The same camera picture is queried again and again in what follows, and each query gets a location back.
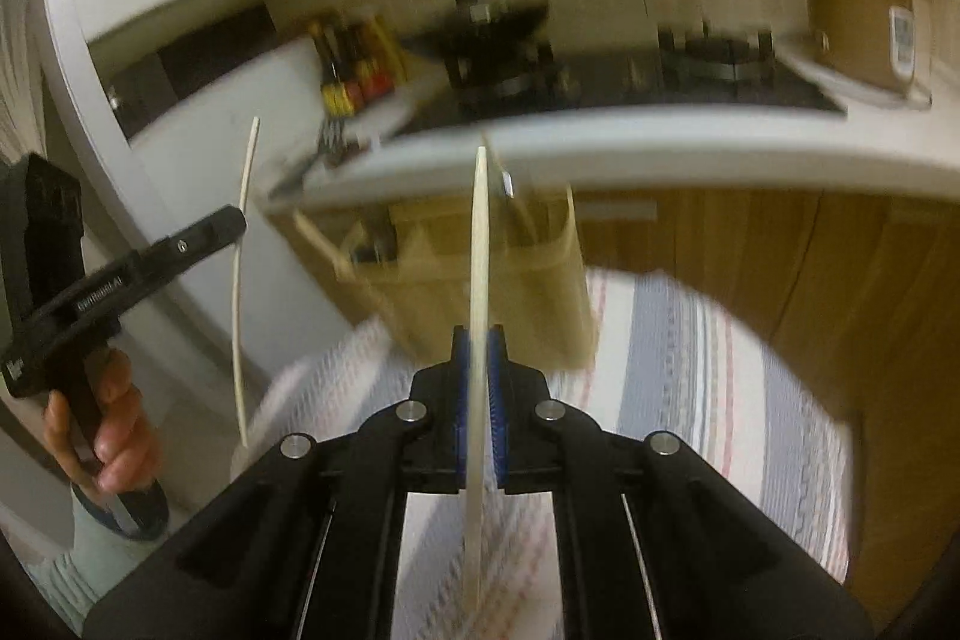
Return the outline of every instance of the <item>kitchen cabinet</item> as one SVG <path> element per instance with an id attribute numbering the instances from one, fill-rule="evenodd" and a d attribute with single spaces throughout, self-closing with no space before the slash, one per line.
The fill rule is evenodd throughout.
<path id="1" fill-rule="evenodd" d="M 878 626 L 960 523 L 960 208 L 925 199 L 758 189 L 577 191 L 589 266 L 665 271 L 769 342 L 862 439 L 848 587 Z M 336 235 L 357 211 L 309 215 Z M 352 299 L 272 216 L 328 297 Z"/>

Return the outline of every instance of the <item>silver bolt head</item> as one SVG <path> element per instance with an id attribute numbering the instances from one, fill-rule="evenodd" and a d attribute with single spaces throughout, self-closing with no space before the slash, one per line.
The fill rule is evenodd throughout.
<path id="1" fill-rule="evenodd" d="M 408 399 L 397 405 L 397 418 L 406 423 L 416 423 L 426 415 L 426 405 L 416 399 Z"/>
<path id="2" fill-rule="evenodd" d="M 537 418 L 542 418 L 544 421 L 559 421 L 563 415 L 566 415 L 566 408 L 563 402 L 558 402 L 556 399 L 544 399 L 536 405 L 534 412 Z"/>
<path id="3" fill-rule="evenodd" d="M 310 453 L 313 443 L 304 434 L 287 434 L 280 443 L 280 453 L 286 458 L 303 458 Z"/>
<path id="4" fill-rule="evenodd" d="M 650 447 L 661 456 L 673 456 L 680 450 L 680 440 L 670 432 L 657 432 L 650 437 Z"/>

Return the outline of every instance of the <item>cooking pot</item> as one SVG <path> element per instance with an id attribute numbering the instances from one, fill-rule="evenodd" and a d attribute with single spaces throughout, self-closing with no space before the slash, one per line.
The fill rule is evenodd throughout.
<path id="1" fill-rule="evenodd" d="M 913 0 L 806 0 L 817 60 L 906 95 L 916 66 Z"/>
<path id="2" fill-rule="evenodd" d="M 546 0 L 454 0 L 456 7 L 427 28 L 400 37 L 405 49 L 427 58 L 469 58 L 500 61 L 517 52 L 544 24 Z"/>

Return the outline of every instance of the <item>white plastic strip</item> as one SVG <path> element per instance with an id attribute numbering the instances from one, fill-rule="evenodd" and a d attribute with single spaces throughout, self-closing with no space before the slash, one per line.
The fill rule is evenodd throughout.
<path id="1" fill-rule="evenodd" d="M 470 367 L 467 381 L 467 495 L 464 498 L 464 612 L 480 606 L 483 472 L 487 447 L 487 332 L 490 288 L 487 148 L 477 148 L 470 228 Z"/>
<path id="2" fill-rule="evenodd" d="M 237 206 L 244 215 L 247 213 L 247 194 L 250 190 L 250 172 L 253 168 L 253 153 L 256 151 L 256 139 L 260 133 L 260 119 L 254 118 L 250 126 L 250 138 L 247 140 L 247 157 L 244 160 L 243 175 L 240 177 L 240 200 Z M 230 330 L 232 331 L 233 359 L 233 399 L 237 408 L 237 426 L 240 427 L 240 444 L 247 447 L 247 403 L 243 393 L 243 355 L 240 352 L 240 260 L 243 253 L 243 237 L 237 239 L 233 249 L 233 290 L 230 297 Z"/>

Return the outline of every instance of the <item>rice cooker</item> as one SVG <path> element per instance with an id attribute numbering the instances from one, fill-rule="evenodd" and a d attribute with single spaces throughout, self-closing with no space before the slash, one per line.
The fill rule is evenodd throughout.
<path id="1" fill-rule="evenodd" d="M 913 0 L 806 0 L 817 60 L 906 95 L 917 63 Z"/>

